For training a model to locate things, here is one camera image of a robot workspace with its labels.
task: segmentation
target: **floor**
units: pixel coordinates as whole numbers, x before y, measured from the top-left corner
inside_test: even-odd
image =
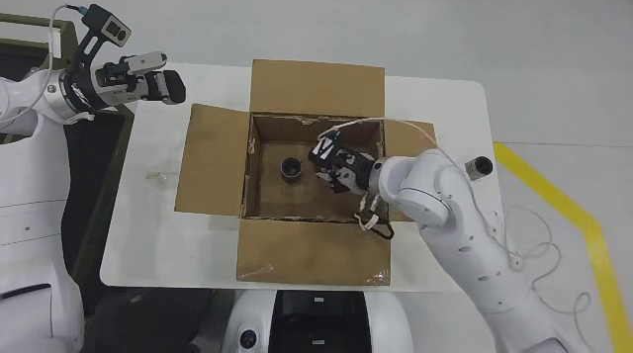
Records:
[[[253,58],[324,60],[481,82],[494,140],[599,221],[633,316],[633,0],[0,0],[0,11],[48,16],[61,3],[91,2],[133,28],[127,54],[160,48],[172,61],[240,66]],[[99,60],[119,56],[106,45]],[[609,336],[580,230],[515,174],[499,172],[505,209],[538,212],[563,250],[544,296],[569,310],[569,292],[590,292],[591,306],[580,314],[588,342],[598,352],[628,351]],[[533,241],[542,238],[530,217],[515,213],[510,233],[526,228]],[[546,255],[528,272],[536,276],[554,261]],[[463,296],[402,299],[419,330],[418,351],[490,351],[486,326]],[[575,332],[570,316],[560,318]],[[456,327],[456,319],[471,325]],[[630,341],[630,325],[623,329]]]

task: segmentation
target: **white robot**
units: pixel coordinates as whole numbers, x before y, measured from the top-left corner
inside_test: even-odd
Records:
[[[335,192],[378,196],[416,221],[439,264],[488,324],[498,353],[588,352],[579,337],[552,320],[526,277],[515,270],[521,259],[510,256],[507,246],[496,239],[497,231],[483,218],[466,175],[441,150],[426,150],[417,158],[374,161],[342,146],[339,131],[333,129],[321,134],[310,160]],[[483,169],[490,173],[492,164]],[[361,221],[362,227],[371,229],[377,222],[376,203],[372,201],[372,215],[367,223]],[[342,306],[342,297],[353,304]],[[240,295],[223,352],[292,349],[413,352],[413,344],[405,312],[390,293],[247,291]]]
[[[83,9],[89,32],[72,67],[0,78],[0,133],[28,135],[0,145],[0,352],[78,352],[83,306],[68,275],[61,219],[70,170],[63,126],[138,99],[182,103],[185,87],[161,52],[91,67],[105,42],[123,46],[131,31],[114,15]],[[96,44],[85,53],[86,46]],[[49,53],[49,67],[52,52]]]

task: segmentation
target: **cable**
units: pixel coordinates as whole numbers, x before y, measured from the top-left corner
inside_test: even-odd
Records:
[[[55,10],[52,12],[52,16],[50,17],[50,21],[48,22],[48,74],[46,75],[46,79],[44,80],[44,82],[42,84],[42,90],[40,91],[40,94],[33,101],[33,103],[31,103],[25,110],[23,110],[20,113],[18,113],[18,115],[13,116],[11,118],[8,118],[6,120],[0,120],[0,125],[4,125],[6,123],[9,123],[11,121],[17,120],[20,117],[24,116],[26,113],[28,113],[36,105],[36,103],[40,100],[40,98],[44,94],[44,92],[46,90],[46,86],[48,85],[48,81],[50,80],[50,76],[52,75],[52,60],[54,58],[54,56],[53,56],[53,41],[52,41],[52,24],[53,24],[53,22],[55,20],[55,15],[57,15],[57,12],[59,10],[63,9],[63,8],[68,8],[68,9],[71,9],[71,10],[75,10],[75,6],[70,6],[68,4],[63,4],[63,5],[58,6],[57,8],[55,8]]]
[[[527,259],[533,259],[533,258],[539,258],[541,256],[543,256],[547,251],[549,251],[549,249],[551,247],[554,247],[556,249],[556,251],[558,252],[558,259],[556,260],[556,264],[554,265],[554,267],[552,267],[552,269],[550,269],[549,271],[545,272],[544,274],[542,274],[541,276],[535,278],[532,281],[531,284],[531,289],[534,291],[534,293],[537,295],[538,299],[541,301],[541,303],[543,303],[543,305],[548,308],[549,310],[559,313],[559,314],[567,314],[567,315],[571,315],[574,318],[574,325],[576,326],[576,332],[578,333],[579,337],[581,338],[581,340],[583,341],[583,343],[587,346],[589,351],[593,351],[593,349],[591,348],[591,345],[589,345],[587,343],[587,340],[585,339],[585,336],[583,335],[583,332],[581,331],[579,322],[578,322],[578,314],[582,313],[584,311],[586,311],[590,304],[591,304],[591,295],[588,292],[581,292],[576,296],[576,299],[574,300],[574,307],[572,308],[571,311],[567,311],[567,310],[560,310],[560,309],[556,309],[554,307],[552,307],[551,305],[549,305],[541,296],[541,294],[539,293],[538,289],[536,288],[536,283],[539,281],[542,281],[543,279],[547,278],[548,276],[552,275],[554,272],[556,272],[556,270],[558,269],[559,265],[561,264],[561,261],[563,259],[563,253],[561,252],[560,247],[554,243],[553,241],[553,236],[552,236],[552,229],[550,228],[550,225],[536,212],[531,211],[529,209],[525,209],[522,207],[513,207],[510,208],[506,213],[505,213],[505,217],[504,217],[504,223],[503,223],[503,243],[501,243],[496,236],[497,233],[497,229],[493,226],[491,226],[488,223],[488,220],[486,219],[486,217],[484,217],[484,213],[482,212],[482,210],[479,207],[479,204],[477,203],[477,197],[475,196],[475,190],[473,189],[473,185],[470,181],[470,179],[468,178],[468,176],[466,175],[466,172],[463,171],[459,165],[457,164],[457,162],[455,162],[455,160],[453,158],[451,158],[446,151],[444,151],[444,149],[442,149],[438,144],[437,141],[435,140],[434,137],[432,137],[430,134],[428,134],[425,130],[423,130],[422,128],[418,127],[415,124],[412,124],[408,121],[403,121],[403,120],[398,120],[398,119],[393,119],[393,118],[389,118],[389,117],[372,117],[372,118],[364,118],[364,119],[360,119],[360,120],[354,120],[354,121],[350,121],[348,123],[344,123],[344,124],[340,124],[337,126],[334,126],[324,132],[322,132],[321,134],[318,135],[318,139],[321,139],[325,134],[332,132],[332,131],[338,131],[340,128],[344,128],[344,127],[349,127],[351,125],[355,125],[355,124],[360,124],[360,123],[364,123],[364,122],[371,122],[371,121],[393,121],[396,123],[400,123],[400,124],[404,124],[404,125],[408,125],[410,127],[415,128],[416,130],[420,131],[428,140],[430,140],[433,145],[435,145],[435,147],[442,153],[442,155],[444,155],[444,157],[446,157],[446,159],[448,159],[448,161],[455,167],[457,168],[457,170],[459,170],[461,173],[460,175],[462,176],[462,178],[464,178],[464,181],[467,183],[467,187],[469,190],[469,193],[471,195],[471,198],[473,200],[473,205],[475,206],[475,210],[477,211],[481,221],[484,223],[484,228],[487,232],[487,235],[499,246],[503,249],[503,251],[505,252],[506,256],[507,256],[507,260],[508,260],[508,265],[510,266],[511,269],[516,270],[517,272],[522,272],[524,267],[525,267],[525,261],[523,261],[522,264],[520,264],[519,268],[517,269],[514,265],[516,265],[516,263],[518,263],[518,261],[515,261],[511,256],[514,255],[518,258],[521,258],[523,260],[527,260]],[[446,169],[443,168],[442,170],[440,170],[438,172],[438,175],[441,174],[444,170]],[[543,241],[540,242],[534,246],[532,246],[529,250],[527,250],[527,252],[525,254],[521,254],[518,251],[513,251],[510,250],[508,245],[507,245],[507,220],[509,220],[509,214],[510,212],[515,209],[515,210],[523,210],[526,212],[529,212],[530,214],[536,216],[542,223],[543,225],[545,225],[545,228],[547,229],[547,234],[548,234],[548,239],[547,241]],[[545,248],[537,253],[536,250],[538,250],[540,247],[544,246]],[[579,309],[579,305],[580,302],[582,300],[583,297],[587,297],[587,303],[581,308]]]

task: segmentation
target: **cardboard box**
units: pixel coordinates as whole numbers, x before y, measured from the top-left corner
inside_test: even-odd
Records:
[[[193,105],[175,210],[241,218],[236,279],[249,282],[385,286],[391,245],[362,231],[360,197],[318,180],[308,151],[320,132],[385,114],[385,70],[298,61],[253,61],[250,112]],[[434,136],[430,124],[417,123]],[[432,144],[410,127],[371,122],[341,130],[374,157],[417,156]],[[281,179],[288,156],[299,182]],[[405,221],[384,210],[390,221]]]

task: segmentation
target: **table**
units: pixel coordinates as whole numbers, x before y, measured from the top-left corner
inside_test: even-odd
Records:
[[[101,280],[110,286],[214,289],[460,291],[419,237],[414,222],[394,222],[392,281],[384,287],[305,286],[235,280],[236,217],[174,212],[192,103],[248,111],[250,68],[169,63],[187,85],[179,106],[139,102]],[[484,88],[476,82],[385,78],[387,117],[433,123],[437,141],[460,164],[495,162]],[[497,168],[474,183],[485,214],[501,212]]]

